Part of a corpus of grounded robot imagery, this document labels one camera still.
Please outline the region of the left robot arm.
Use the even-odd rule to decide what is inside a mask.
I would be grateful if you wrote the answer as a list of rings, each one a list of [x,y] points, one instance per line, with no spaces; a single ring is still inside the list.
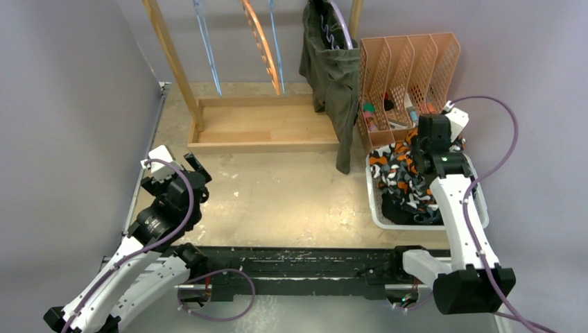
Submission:
[[[141,274],[173,243],[200,222],[201,204],[209,198],[211,175],[193,153],[190,165],[178,163],[166,146],[158,146],[141,165],[150,175],[141,187],[153,202],[137,214],[119,247],[90,284],[64,306],[51,307],[43,316],[54,332],[121,332],[156,297],[187,281],[204,280],[207,265],[190,244],[179,246],[147,277]]]

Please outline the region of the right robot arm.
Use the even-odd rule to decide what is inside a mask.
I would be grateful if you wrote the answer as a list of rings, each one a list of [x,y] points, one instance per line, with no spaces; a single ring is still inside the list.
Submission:
[[[391,277],[411,277],[431,288],[442,314],[494,313],[516,283],[489,244],[472,193],[476,179],[467,156],[451,146],[467,125],[466,115],[420,117],[413,146],[417,170],[429,181],[450,245],[451,263],[427,250],[411,249],[389,264]]]

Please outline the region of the white plastic basket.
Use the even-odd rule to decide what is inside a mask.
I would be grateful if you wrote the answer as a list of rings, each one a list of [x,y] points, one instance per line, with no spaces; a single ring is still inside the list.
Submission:
[[[377,187],[376,180],[372,177],[370,170],[369,156],[365,157],[365,177],[367,184],[367,195],[369,206],[371,210],[372,220],[374,223],[384,230],[410,230],[410,231],[445,231],[443,224],[441,225],[400,225],[393,223],[387,219],[381,211],[381,191]],[[490,224],[490,217],[488,214],[487,203],[481,184],[478,184],[472,191],[474,197],[474,204],[476,211],[481,220],[483,228]]]

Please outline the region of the light blue wire hanger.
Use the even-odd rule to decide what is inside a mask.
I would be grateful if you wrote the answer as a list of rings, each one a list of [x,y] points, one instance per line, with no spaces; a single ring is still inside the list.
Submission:
[[[208,31],[208,26],[207,26],[207,21],[206,21],[206,16],[205,16],[205,11],[204,11],[204,8],[202,5],[202,1],[192,0],[192,4],[193,4],[193,9],[195,10],[195,13],[196,13],[196,18],[197,18],[198,26],[200,29],[202,43],[204,45],[204,48],[205,48],[205,51],[207,54],[209,68],[211,70],[211,76],[212,76],[213,82],[215,84],[217,94],[220,97],[222,97],[223,92],[222,92],[221,84],[220,84],[219,77],[218,77],[216,62],[214,59],[214,52],[211,47],[211,41],[210,41],[210,37],[209,37],[209,31]]]

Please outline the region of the black shorts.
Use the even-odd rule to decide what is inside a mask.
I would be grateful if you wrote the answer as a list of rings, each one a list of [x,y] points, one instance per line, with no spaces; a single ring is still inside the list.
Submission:
[[[381,213],[397,225],[442,225],[441,213],[433,204],[419,202],[416,207],[402,203],[389,193],[381,195]]]

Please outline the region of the orange camouflage shorts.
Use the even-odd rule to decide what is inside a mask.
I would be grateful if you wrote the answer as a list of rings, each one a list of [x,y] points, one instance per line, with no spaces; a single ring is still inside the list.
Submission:
[[[412,128],[402,142],[374,149],[369,154],[371,174],[381,195],[389,193],[413,207],[423,202],[433,204],[438,209],[424,176],[417,172],[413,162],[411,150],[416,134],[417,129]]]

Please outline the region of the orange hanger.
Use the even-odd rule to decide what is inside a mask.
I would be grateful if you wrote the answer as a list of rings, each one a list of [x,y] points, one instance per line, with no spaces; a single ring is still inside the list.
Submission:
[[[251,28],[252,34],[254,36],[257,48],[260,51],[261,60],[265,70],[270,77],[272,86],[274,87],[276,94],[281,96],[283,94],[282,86],[279,82],[279,75],[277,73],[275,62],[273,60],[273,56],[261,22],[259,21],[259,18],[257,17],[257,14],[254,11],[250,1],[241,0],[241,5],[245,13],[245,18],[247,19],[249,27]]]

